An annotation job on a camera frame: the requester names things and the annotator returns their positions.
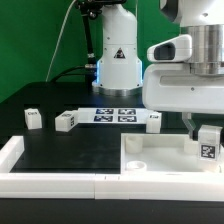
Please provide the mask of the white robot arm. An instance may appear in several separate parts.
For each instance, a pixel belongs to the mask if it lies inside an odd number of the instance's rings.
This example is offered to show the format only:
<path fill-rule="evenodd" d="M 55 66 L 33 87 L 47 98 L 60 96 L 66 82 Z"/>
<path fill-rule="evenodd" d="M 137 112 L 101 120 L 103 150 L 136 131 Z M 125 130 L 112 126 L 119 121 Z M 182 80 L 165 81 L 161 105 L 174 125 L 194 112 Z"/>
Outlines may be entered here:
<path fill-rule="evenodd" d="M 122 6 L 103 8 L 103 55 L 94 90 L 108 95 L 142 90 L 145 108 L 180 112 L 189 130 L 193 113 L 224 114 L 224 0 L 159 0 L 180 34 L 151 46 L 146 69 L 137 57 L 137 21 Z"/>

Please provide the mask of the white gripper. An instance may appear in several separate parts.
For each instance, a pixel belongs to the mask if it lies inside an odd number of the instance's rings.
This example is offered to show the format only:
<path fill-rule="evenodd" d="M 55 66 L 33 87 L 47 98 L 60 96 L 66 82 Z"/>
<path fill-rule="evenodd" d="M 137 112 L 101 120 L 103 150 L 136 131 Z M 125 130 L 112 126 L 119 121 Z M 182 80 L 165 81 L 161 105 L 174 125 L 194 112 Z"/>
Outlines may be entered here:
<path fill-rule="evenodd" d="M 149 110 L 183 112 L 182 121 L 194 140 L 191 113 L 224 114 L 224 77 L 193 75 L 184 63 L 153 64 L 144 73 L 142 101 Z"/>

